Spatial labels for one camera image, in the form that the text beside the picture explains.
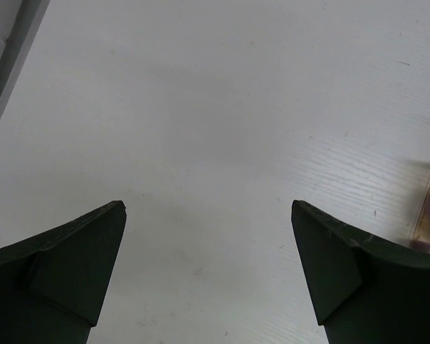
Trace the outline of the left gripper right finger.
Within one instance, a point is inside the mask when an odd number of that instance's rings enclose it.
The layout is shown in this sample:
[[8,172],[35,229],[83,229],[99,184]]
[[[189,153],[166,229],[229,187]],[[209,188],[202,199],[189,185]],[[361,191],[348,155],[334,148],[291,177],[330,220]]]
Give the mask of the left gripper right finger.
[[430,343],[430,254],[346,224],[306,201],[291,222],[329,343]]

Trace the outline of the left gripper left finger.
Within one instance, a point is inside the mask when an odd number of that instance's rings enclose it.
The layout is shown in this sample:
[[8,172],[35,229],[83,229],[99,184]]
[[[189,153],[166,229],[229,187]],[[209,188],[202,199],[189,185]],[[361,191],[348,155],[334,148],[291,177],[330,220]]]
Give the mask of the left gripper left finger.
[[86,343],[125,223],[125,204],[111,201],[0,248],[0,343]]

